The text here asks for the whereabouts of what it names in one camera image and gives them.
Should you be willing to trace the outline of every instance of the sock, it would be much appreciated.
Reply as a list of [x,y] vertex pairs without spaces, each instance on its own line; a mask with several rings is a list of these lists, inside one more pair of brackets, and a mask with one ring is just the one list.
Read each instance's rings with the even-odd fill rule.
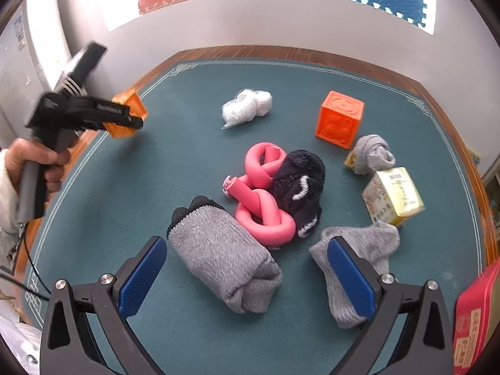
[[222,206],[197,196],[173,212],[167,231],[189,271],[236,313],[264,313],[282,272],[271,254]]
[[325,170],[321,158],[300,149],[290,152],[272,178],[270,192],[278,207],[295,220],[297,235],[305,238],[321,218],[319,197]]
[[327,258],[330,240],[341,235],[354,252],[366,259],[379,275],[389,273],[389,256],[399,247],[399,233],[393,225],[378,221],[365,228],[328,227],[321,233],[321,240],[309,248],[316,264],[327,282],[330,312],[340,328],[352,328],[366,320],[356,313],[344,292]]
[[344,165],[357,175],[366,175],[369,172],[394,168],[396,159],[389,152],[386,141],[380,135],[371,134],[357,140]]

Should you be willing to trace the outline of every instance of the crumpled white plastic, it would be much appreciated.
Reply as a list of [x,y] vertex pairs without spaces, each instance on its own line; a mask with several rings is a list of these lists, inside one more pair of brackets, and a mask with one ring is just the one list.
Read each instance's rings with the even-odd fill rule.
[[244,89],[222,106],[222,118],[226,122],[221,129],[252,121],[255,116],[266,115],[273,105],[273,97],[267,91]]
[[38,328],[13,322],[0,315],[0,333],[24,370],[29,375],[39,375],[42,332]]

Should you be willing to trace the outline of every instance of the rolled gray sock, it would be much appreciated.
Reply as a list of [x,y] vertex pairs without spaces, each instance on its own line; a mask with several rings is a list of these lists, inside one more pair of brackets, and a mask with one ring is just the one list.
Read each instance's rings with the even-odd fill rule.
[[355,174],[366,175],[394,168],[396,158],[389,152],[389,145],[380,135],[370,134],[357,140],[344,163]]
[[388,257],[399,247],[399,233],[393,225],[382,221],[365,228],[328,227],[321,233],[321,240],[309,248],[316,264],[327,282],[330,312],[340,328],[352,328],[366,320],[356,313],[346,292],[328,262],[327,247],[333,237],[341,235],[354,252],[366,259],[379,275],[389,273]]
[[178,208],[167,237],[189,271],[236,313],[264,313],[282,272],[269,251],[204,196]]

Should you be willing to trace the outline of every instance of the black fuzzy sock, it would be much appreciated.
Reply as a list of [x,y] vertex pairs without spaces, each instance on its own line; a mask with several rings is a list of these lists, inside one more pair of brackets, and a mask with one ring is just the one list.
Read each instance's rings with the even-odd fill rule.
[[290,152],[272,178],[271,194],[278,207],[295,220],[297,235],[305,238],[321,218],[319,196],[324,185],[321,158],[305,149]]

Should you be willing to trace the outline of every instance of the blue gripper pad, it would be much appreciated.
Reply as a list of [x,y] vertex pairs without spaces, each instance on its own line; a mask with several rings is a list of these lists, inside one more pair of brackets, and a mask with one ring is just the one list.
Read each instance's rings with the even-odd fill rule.
[[356,313],[370,320],[376,310],[373,288],[335,238],[328,243],[327,257]]
[[126,320],[136,315],[167,260],[167,242],[158,237],[119,292],[118,311]]

